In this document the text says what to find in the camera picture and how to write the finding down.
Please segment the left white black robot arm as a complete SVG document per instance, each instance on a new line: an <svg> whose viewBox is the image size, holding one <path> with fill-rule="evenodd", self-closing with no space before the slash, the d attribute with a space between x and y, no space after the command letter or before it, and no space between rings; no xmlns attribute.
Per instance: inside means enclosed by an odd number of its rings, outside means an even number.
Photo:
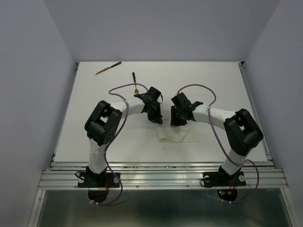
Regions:
<svg viewBox="0 0 303 227"><path fill-rule="evenodd" d="M100 101L97 104L84 126L90 145L84 181L94 186L101 186L105 182L107 171L105 152L118 134L120 121L126 120L130 115L141 113L146 113L150 122L163 124L158 100L132 97L122 102L110 104Z"/></svg>

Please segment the white cloth napkin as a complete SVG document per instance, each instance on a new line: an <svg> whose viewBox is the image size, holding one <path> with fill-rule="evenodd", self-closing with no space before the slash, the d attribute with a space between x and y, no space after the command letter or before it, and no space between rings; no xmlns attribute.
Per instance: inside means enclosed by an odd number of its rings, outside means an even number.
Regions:
<svg viewBox="0 0 303 227"><path fill-rule="evenodd" d="M171 143L199 142L200 136L195 125L195 122L189 122L184 126L157 125L158 141Z"/></svg>

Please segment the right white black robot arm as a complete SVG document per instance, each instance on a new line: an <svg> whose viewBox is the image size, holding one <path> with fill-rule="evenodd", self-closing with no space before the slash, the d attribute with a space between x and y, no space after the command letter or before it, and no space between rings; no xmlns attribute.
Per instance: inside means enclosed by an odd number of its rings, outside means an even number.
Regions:
<svg viewBox="0 0 303 227"><path fill-rule="evenodd" d="M219 181L229 184L247 161L249 153L263 140L264 135L250 112L246 109L224 111L211 108L201 102L189 106L173 105L170 108L171 126L185 126L189 121L207 123L226 159L217 172L206 175L205 183ZM225 131L230 151L226 151L219 139L216 128Z"/></svg>

